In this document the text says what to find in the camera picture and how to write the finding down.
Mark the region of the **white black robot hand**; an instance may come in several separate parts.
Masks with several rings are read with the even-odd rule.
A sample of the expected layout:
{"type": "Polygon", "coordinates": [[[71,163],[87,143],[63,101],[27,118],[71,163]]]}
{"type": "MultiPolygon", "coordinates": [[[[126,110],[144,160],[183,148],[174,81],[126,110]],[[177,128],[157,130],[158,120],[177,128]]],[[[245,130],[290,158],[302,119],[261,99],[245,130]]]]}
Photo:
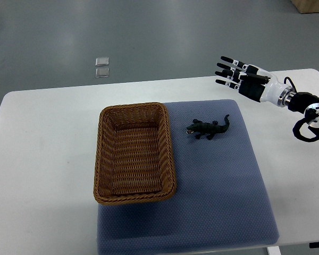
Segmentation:
{"type": "Polygon", "coordinates": [[[248,99],[262,103],[271,102],[284,107],[296,94],[293,85],[281,83],[276,75],[252,64],[221,56],[222,63],[217,63],[221,71],[216,71],[216,83],[236,90],[248,99]]]}

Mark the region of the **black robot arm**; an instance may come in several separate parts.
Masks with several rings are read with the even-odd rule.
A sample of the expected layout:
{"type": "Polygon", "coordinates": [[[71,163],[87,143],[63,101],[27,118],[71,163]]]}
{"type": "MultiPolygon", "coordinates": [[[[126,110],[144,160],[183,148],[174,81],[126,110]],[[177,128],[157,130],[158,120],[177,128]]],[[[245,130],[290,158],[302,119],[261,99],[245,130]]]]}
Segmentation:
{"type": "Polygon", "coordinates": [[[292,129],[294,136],[304,142],[319,140],[319,97],[308,92],[292,93],[286,100],[288,110],[303,114],[303,118],[297,121],[292,129]],[[301,127],[307,124],[308,129],[314,134],[307,138],[301,134],[301,127]]]}

